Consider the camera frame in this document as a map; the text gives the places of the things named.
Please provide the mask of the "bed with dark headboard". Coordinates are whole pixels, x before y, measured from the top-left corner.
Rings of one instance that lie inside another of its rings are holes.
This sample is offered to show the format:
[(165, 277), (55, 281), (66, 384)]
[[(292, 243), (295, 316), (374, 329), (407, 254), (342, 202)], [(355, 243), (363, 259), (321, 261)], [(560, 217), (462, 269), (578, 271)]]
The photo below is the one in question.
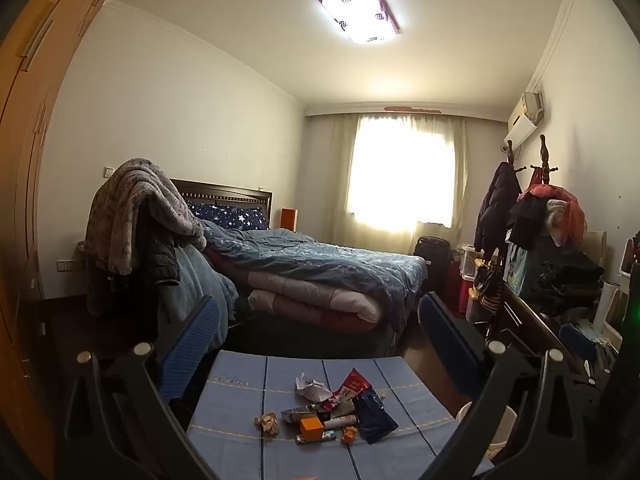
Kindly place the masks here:
[(317, 359), (395, 353), (427, 277), (424, 259), (275, 229), (268, 191), (174, 183), (204, 223), (206, 259), (240, 294), (229, 348)]

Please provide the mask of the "black hanging coat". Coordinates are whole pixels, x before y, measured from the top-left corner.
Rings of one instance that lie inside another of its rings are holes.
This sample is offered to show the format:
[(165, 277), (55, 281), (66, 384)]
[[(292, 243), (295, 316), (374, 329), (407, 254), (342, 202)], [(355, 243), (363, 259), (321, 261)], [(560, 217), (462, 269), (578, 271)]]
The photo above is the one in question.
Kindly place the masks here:
[(492, 258), (496, 249), (500, 255), (506, 250), (506, 225), (520, 194), (521, 187), (513, 166), (510, 162), (502, 162), (480, 205), (475, 228), (474, 248), (486, 260)]

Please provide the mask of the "black cigarette pack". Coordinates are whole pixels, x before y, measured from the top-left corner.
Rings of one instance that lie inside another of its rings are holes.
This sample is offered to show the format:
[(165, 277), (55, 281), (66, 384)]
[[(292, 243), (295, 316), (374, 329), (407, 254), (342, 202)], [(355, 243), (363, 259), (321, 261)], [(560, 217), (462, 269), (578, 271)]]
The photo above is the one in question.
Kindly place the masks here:
[(298, 424), (305, 418), (317, 417), (318, 412), (310, 406), (296, 406), (281, 412), (281, 418), (287, 424)]

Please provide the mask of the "blue patterned duvet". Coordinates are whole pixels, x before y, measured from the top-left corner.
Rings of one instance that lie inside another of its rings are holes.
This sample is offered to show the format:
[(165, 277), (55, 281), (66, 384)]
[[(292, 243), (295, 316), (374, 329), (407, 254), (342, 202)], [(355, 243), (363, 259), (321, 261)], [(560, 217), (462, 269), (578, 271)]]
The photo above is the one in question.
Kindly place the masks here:
[(239, 269), (341, 286), (380, 302), (396, 333), (407, 324), (427, 270), (417, 256), (320, 243), (287, 229), (226, 229), (202, 222), (207, 247)]

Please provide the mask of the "ceiling lamp with red frame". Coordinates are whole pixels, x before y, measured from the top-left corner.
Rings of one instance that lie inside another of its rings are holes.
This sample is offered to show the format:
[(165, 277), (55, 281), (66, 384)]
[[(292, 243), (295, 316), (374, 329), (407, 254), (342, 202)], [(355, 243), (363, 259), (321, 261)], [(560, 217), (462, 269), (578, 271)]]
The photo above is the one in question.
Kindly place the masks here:
[(386, 0), (317, 0), (354, 44), (379, 44), (400, 34)]

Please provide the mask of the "blue striped table cloth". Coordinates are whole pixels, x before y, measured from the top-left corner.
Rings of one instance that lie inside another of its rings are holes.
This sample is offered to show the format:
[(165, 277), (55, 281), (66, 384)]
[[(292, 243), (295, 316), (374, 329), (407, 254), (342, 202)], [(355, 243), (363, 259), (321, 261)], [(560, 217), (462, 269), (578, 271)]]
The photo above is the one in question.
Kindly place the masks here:
[[(299, 423), (281, 412), (310, 406), (322, 420), (330, 413), (295, 392), (306, 373), (335, 391), (356, 368), (370, 382), (398, 428), (375, 444), (357, 436), (298, 445)], [(275, 412), (280, 432), (268, 437), (254, 424)], [(434, 462), (458, 428), (400, 356), (378, 359), (313, 360), (223, 351), (205, 382), (188, 431), (190, 442), (221, 479), (417, 479)]]

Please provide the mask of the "white paper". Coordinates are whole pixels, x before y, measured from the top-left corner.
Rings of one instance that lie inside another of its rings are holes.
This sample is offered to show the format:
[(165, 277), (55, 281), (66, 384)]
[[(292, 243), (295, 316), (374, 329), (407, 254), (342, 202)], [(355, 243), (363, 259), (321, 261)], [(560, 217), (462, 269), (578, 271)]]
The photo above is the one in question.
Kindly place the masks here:
[(332, 391), (323, 382), (306, 373), (295, 378), (295, 392), (311, 403), (326, 402), (332, 396)]

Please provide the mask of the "red snack wrapper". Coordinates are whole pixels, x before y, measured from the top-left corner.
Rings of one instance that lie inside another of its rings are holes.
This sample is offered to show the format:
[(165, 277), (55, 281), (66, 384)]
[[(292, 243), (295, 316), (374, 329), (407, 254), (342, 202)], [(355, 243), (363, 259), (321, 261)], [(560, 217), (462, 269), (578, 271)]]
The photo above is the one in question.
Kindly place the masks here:
[(356, 368), (353, 368), (344, 379), (344, 382), (334, 391), (333, 400), (336, 403), (352, 400), (370, 387), (371, 384), (367, 378), (360, 374)]

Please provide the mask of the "light blue fleece blanket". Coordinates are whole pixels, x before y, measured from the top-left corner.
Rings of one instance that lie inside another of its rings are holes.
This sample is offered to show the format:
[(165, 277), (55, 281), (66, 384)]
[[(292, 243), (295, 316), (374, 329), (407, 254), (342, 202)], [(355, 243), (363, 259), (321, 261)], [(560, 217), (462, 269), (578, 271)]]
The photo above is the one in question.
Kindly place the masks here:
[(211, 296), (218, 304), (220, 340), (225, 340), (229, 324), (234, 318), (235, 301), (239, 298), (232, 281), (215, 271), (205, 256), (194, 246), (176, 249), (180, 281), (176, 286), (164, 289), (164, 301), (172, 322), (182, 322), (200, 303), (204, 296)]

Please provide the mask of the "white wall air conditioner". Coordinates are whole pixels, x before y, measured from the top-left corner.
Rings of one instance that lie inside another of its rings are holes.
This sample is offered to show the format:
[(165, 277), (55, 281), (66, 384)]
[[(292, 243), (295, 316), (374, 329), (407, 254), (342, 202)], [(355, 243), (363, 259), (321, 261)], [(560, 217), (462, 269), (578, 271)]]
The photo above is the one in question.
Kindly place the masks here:
[(508, 120), (504, 144), (515, 150), (537, 129), (544, 117), (544, 98), (540, 92), (524, 92)]

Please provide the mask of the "grey fuzzy blanket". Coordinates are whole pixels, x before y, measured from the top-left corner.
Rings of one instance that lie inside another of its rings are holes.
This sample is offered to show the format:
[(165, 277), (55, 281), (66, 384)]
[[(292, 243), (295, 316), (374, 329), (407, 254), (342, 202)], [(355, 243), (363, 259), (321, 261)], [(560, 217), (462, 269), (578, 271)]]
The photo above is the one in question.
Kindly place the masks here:
[(175, 183), (149, 159), (133, 158), (117, 168), (93, 197), (85, 244), (98, 268), (118, 275), (134, 270), (134, 232), (145, 200), (151, 203), (152, 216), (171, 232), (175, 245), (205, 248), (204, 226)]

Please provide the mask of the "pink and red quilt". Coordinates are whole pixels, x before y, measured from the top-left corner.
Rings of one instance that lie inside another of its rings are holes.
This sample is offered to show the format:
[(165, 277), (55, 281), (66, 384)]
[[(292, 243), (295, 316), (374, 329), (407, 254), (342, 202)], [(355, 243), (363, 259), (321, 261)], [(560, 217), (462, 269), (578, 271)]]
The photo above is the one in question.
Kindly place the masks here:
[(329, 332), (367, 333), (385, 316), (383, 307), (361, 292), (262, 271), (248, 271), (246, 281), (252, 289), (248, 304), (254, 312), (288, 318)]

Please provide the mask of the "pink capped floral tube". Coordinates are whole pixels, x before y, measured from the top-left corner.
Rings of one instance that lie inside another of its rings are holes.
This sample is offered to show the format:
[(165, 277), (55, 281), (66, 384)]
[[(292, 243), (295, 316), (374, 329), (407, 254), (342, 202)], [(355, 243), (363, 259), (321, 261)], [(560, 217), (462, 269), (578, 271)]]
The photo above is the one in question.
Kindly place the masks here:
[(323, 427), (325, 430), (335, 430), (341, 429), (349, 426), (355, 426), (358, 422), (358, 418), (356, 415), (344, 415), (340, 417), (332, 417), (323, 422)]

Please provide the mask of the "pile of clothes on rack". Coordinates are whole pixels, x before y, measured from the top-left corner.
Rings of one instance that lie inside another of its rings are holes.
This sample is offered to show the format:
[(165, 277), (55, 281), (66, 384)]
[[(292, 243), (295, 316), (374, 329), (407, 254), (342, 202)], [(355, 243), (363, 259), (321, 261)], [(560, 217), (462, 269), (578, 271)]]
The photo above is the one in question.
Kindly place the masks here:
[(510, 210), (509, 242), (531, 250), (542, 234), (556, 247), (580, 246), (586, 232), (586, 218), (577, 198), (552, 184), (531, 185), (518, 196)]

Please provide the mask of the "white plastic basket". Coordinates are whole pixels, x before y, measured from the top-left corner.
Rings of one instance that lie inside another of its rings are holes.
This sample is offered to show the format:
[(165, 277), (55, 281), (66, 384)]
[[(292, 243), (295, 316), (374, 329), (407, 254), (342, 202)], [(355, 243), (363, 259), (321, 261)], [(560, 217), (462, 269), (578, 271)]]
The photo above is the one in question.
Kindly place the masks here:
[(477, 252), (471, 244), (464, 244), (459, 247), (459, 250), (460, 275), (465, 281), (473, 281), (478, 269), (484, 263), (484, 252)]

